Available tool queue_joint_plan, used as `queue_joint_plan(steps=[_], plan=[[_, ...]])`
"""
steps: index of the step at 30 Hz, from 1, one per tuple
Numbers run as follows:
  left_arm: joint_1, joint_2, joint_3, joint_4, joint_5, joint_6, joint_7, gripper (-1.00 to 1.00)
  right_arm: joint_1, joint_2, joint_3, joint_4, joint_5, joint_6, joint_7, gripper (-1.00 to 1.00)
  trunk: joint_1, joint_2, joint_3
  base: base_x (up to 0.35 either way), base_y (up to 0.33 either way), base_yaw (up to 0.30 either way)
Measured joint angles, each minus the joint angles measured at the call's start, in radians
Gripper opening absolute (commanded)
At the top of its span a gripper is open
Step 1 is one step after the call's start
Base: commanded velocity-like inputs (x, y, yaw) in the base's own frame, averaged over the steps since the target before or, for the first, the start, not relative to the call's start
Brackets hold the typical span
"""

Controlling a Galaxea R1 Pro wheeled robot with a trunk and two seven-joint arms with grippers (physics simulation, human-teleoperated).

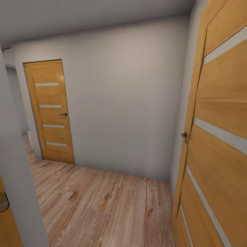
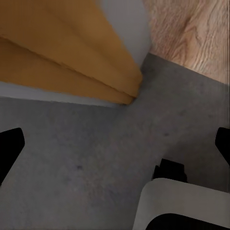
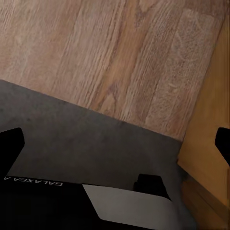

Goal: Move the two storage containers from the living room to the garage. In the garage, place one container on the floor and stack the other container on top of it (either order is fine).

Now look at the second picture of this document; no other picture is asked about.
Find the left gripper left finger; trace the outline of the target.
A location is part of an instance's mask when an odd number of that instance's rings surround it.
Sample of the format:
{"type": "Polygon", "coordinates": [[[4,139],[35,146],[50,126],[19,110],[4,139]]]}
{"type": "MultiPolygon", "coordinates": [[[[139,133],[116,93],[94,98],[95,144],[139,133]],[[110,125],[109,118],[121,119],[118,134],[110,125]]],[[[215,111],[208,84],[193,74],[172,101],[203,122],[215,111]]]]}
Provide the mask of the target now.
{"type": "Polygon", "coordinates": [[[0,133],[0,184],[25,146],[20,127],[0,133]]]}

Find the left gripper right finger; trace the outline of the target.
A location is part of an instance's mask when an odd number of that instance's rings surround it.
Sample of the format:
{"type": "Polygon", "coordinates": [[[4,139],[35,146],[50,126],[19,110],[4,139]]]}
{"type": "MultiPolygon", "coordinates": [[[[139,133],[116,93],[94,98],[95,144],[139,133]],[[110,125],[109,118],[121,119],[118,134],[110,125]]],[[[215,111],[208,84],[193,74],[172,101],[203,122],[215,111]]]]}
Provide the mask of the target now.
{"type": "Polygon", "coordinates": [[[220,127],[216,135],[215,144],[230,165],[230,129],[220,127]]]}

